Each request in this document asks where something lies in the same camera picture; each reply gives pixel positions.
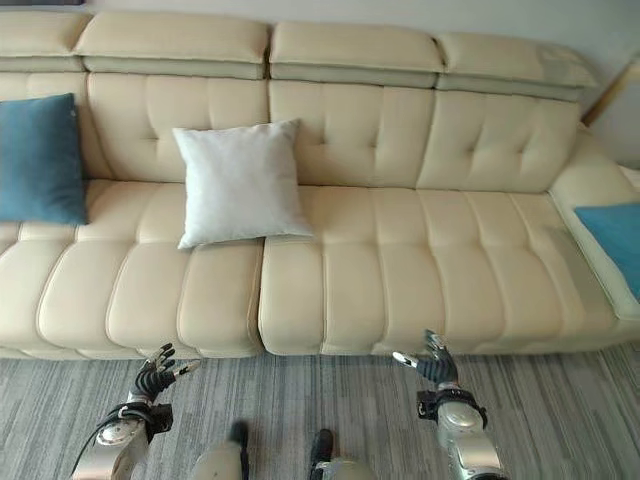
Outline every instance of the white wall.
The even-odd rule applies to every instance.
[[[594,65],[602,85],[585,96],[586,106],[640,51],[640,0],[87,0],[85,8],[377,23],[544,40],[572,47]]]
[[[640,170],[640,60],[629,68],[625,87],[590,128],[613,158]]]

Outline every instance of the sofa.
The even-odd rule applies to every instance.
[[[0,101],[74,94],[89,223],[0,223],[0,356],[569,352],[640,338],[574,207],[639,192],[580,124],[591,67],[491,35],[0,14]],[[174,127],[300,119],[313,237],[177,249]]]

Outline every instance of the gray striped carpet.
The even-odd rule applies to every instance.
[[[514,479],[640,478],[640,345],[540,357],[460,357],[489,407]],[[64,479],[85,435],[122,401],[139,362],[0,360],[0,477]],[[154,440],[136,480],[185,478],[235,418],[252,426],[252,478],[304,479],[314,431],[384,479],[446,479],[434,428],[417,420],[414,371],[386,358],[207,360],[162,397],[174,429]]]

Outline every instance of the metal robot forearm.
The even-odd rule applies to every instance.
[[[147,453],[149,442],[144,421],[122,419],[105,426],[95,445],[80,458],[73,480],[129,480]]]
[[[449,454],[451,478],[506,479],[483,419],[469,405],[449,402],[439,408],[438,441]]]

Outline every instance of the teal throw pillow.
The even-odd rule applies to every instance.
[[[0,222],[87,223],[73,94],[0,102]]]
[[[640,300],[640,203],[578,207],[575,211]]]

